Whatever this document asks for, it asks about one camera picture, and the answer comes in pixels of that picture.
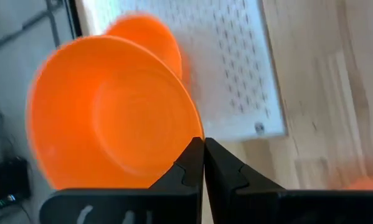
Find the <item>screw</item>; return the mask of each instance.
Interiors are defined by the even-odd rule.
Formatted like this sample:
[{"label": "screw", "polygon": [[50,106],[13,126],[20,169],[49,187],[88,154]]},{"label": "screw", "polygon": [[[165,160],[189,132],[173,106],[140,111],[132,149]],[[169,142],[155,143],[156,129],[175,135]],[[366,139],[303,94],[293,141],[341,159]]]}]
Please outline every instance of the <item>screw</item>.
[{"label": "screw", "polygon": [[258,135],[261,135],[265,132],[265,128],[261,122],[255,123],[255,131]]}]

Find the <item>orange bowl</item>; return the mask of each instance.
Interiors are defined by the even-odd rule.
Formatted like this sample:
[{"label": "orange bowl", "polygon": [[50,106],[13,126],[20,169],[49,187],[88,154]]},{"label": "orange bowl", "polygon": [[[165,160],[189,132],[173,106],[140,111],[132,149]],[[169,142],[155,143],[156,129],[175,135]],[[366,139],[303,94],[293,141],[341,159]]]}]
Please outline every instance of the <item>orange bowl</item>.
[{"label": "orange bowl", "polygon": [[131,40],[151,51],[160,58],[179,78],[182,79],[182,60],[175,37],[159,19],[148,14],[134,14],[119,18],[106,31]]},{"label": "orange bowl", "polygon": [[181,81],[151,52],[118,37],[62,47],[27,103],[31,148],[56,189],[149,187],[193,137],[203,138]]}]

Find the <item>pegboard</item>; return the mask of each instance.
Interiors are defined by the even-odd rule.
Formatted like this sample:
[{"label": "pegboard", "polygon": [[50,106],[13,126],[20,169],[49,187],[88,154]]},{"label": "pegboard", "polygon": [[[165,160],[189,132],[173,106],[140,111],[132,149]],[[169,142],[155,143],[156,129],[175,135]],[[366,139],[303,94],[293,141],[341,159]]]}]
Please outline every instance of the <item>pegboard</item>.
[{"label": "pegboard", "polygon": [[191,66],[191,95],[205,135],[243,140],[283,135],[261,2],[256,0],[83,0],[93,34],[137,11],[160,18]]}]

